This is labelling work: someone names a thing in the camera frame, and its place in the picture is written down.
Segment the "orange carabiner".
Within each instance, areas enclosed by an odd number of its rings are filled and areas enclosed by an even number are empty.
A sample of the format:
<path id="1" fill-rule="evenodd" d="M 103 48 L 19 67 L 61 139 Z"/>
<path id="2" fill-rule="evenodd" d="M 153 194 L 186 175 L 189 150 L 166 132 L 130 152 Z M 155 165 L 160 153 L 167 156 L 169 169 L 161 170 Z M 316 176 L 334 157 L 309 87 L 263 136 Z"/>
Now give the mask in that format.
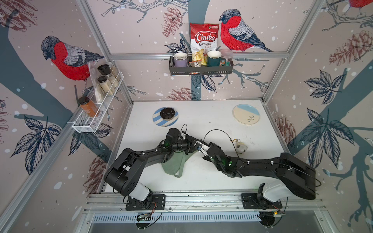
<path id="1" fill-rule="evenodd" d="M 230 141 L 231 141 L 231 142 L 234 142 L 234 143 L 240 143 L 241 140 L 240 140 L 240 139 L 236 139 L 236 138 L 234 138 L 234 139 L 230 139 Z"/>

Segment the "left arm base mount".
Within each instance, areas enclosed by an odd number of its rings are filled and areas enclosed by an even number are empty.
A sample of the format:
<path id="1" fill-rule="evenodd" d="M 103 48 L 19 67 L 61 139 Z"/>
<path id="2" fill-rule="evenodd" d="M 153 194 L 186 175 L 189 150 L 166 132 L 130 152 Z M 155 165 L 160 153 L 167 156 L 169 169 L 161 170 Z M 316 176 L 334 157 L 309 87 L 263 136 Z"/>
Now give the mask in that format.
<path id="1" fill-rule="evenodd" d="M 137 211 L 137 210 L 164 210 L 165 209 L 166 195 L 164 194 L 150 194 L 144 201 L 137 200 L 133 197 L 129 197 L 126 203 L 126 211 Z"/>

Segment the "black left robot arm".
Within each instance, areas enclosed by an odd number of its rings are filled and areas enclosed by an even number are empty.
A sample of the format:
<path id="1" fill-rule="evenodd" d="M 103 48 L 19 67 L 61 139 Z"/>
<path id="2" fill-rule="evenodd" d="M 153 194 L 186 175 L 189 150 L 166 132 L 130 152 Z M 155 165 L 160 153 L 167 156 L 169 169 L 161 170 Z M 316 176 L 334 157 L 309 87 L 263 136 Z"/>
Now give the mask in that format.
<path id="1" fill-rule="evenodd" d="M 177 153 L 193 154 L 202 146 L 202 140 L 176 129 L 169 129 L 166 138 L 151 150 L 135 151 L 126 148 L 104 175 L 104 181 L 115 191 L 140 202 L 149 202 L 152 191 L 139 182 L 144 169 L 168 162 Z"/>

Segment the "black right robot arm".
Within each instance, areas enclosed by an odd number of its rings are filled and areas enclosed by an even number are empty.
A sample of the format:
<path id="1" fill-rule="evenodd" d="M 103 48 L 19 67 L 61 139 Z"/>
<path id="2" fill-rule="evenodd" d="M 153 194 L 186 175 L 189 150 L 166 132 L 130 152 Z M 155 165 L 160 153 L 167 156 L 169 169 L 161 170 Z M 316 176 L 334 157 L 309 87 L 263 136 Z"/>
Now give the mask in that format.
<path id="1" fill-rule="evenodd" d="M 270 177 L 280 180 L 295 196 L 314 200 L 316 198 L 316 172 L 300 159 L 282 152 L 271 159 L 242 159 L 227 156 L 220 146 L 210 143 L 204 160 L 230 178 L 246 176 Z"/>

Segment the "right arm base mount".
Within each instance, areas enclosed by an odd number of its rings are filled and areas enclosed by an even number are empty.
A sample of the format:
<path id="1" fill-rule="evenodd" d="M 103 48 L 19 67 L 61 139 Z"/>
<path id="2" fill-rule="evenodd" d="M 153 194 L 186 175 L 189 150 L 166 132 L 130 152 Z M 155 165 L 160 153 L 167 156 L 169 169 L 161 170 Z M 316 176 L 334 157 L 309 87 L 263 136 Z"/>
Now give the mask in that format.
<path id="1" fill-rule="evenodd" d="M 281 201 L 270 202 L 263 196 L 263 189 L 265 183 L 259 186 L 257 193 L 242 193 L 241 201 L 244 209 L 276 209 L 280 210 L 283 208 Z"/>

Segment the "green corduroy bag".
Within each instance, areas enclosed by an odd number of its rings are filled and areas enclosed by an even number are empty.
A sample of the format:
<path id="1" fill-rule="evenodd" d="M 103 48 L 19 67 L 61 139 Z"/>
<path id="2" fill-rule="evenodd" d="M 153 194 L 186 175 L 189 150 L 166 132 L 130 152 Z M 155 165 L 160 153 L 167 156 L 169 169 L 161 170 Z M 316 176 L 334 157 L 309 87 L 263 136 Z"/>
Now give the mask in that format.
<path id="1" fill-rule="evenodd" d="M 173 156 L 165 163 L 162 163 L 163 171 L 176 178 L 181 178 L 185 162 L 197 151 L 186 153 L 185 151 L 175 151 Z"/>

